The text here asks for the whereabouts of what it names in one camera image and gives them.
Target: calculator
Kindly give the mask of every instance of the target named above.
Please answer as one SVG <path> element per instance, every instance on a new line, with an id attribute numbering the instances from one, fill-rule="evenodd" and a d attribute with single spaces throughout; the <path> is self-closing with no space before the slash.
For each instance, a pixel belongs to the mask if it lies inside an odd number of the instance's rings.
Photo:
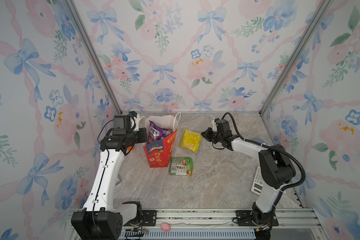
<path id="1" fill-rule="evenodd" d="M 264 180 L 261 176 L 261 168 L 257 167 L 256 173 L 254 175 L 251 192 L 260 195 L 261 189 L 263 188 Z"/>

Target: wallpapered wall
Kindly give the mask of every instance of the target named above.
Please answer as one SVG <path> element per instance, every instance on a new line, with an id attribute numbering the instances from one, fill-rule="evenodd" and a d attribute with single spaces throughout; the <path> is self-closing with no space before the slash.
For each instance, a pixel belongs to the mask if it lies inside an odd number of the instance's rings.
<path id="1" fill-rule="evenodd" d="M 320 1 L 74 2 L 123 110 L 255 111 Z"/>
<path id="2" fill-rule="evenodd" d="M 0 240 L 64 239 L 84 204 L 114 115 L 91 67 L 60 1 L 0 1 Z"/>
<path id="3" fill-rule="evenodd" d="M 332 3 L 263 117 L 303 163 L 299 194 L 329 238 L 360 239 L 360 0 Z"/>

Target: yellow snack package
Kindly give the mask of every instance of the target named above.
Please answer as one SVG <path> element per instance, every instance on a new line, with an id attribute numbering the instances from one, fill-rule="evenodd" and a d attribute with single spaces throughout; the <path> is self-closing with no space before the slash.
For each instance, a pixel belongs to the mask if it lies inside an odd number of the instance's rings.
<path id="1" fill-rule="evenodd" d="M 200 140 L 202 136 L 200 133 L 189 131 L 184 129 L 183 137 L 181 138 L 179 146 L 186 147 L 192 152 L 196 153 L 199 148 Z"/>

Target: green plastic package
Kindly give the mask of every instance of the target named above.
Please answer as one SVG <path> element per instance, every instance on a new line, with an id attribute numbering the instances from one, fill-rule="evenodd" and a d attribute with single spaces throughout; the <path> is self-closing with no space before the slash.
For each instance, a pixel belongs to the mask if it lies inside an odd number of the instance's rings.
<path id="1" fill-rule="evenodd" d="M 170 175 L 192 176 L 193 161 L 190 157 L 171 157 L 169 164 Z"/>

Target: metal bracket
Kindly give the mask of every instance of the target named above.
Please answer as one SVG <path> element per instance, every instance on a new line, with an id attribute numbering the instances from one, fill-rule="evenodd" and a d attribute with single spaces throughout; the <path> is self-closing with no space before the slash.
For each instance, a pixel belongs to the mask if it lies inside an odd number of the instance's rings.
<path id="1" fill-rule="evenodd" d="M 156 210 L 143 210 L 142 218 L 144 222 L 142 223 L 143 227 L 154 227 L 156 225 Z M 133 226 L 130 224 L 130 221 L 127 222 L 124 226 Z"/>
<path id="2" fill-rule="evenodd" d="M 236 210 L 236 218 L 239 220 L 239 227 L 246 227 L 246 226 L 257 226 L 252 222 L 252 220 L 240 222 L 240 219 L 247 219 L 251 217 L 252 210 Z M 273 214 L 273 226 L 276 227 L 279 225 L 277 221 L 276 214 Z"/>

